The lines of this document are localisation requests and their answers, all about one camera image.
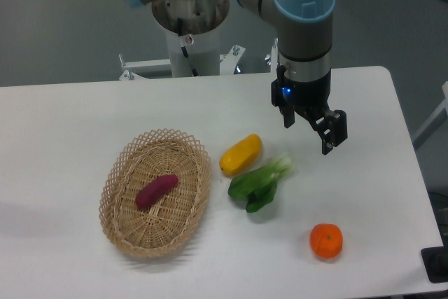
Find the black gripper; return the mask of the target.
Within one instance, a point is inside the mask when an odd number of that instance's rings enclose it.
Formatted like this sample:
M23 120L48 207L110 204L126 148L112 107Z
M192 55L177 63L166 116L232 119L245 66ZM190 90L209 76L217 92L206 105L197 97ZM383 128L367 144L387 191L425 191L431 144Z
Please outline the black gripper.
M315 81L294 81L286 77L286 67L281 65L271 83L272 105L279 108L284 127L295 123L296 114L303 117L320 136L323 155L348 138L346 112L328 106L330 81L331 71Z

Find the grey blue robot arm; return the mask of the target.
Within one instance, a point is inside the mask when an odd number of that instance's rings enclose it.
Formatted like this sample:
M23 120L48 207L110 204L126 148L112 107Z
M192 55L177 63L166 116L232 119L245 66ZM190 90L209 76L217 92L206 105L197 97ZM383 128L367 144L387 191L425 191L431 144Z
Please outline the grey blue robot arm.
M302 116L318 133L323 154L347 139L347 116L328 106L335 0L236 0L276 29L276 79L271 100L290 127ZM126 0L150 5L167 33L175 77L215 75L219 70L214 33L222 26L230 0Z

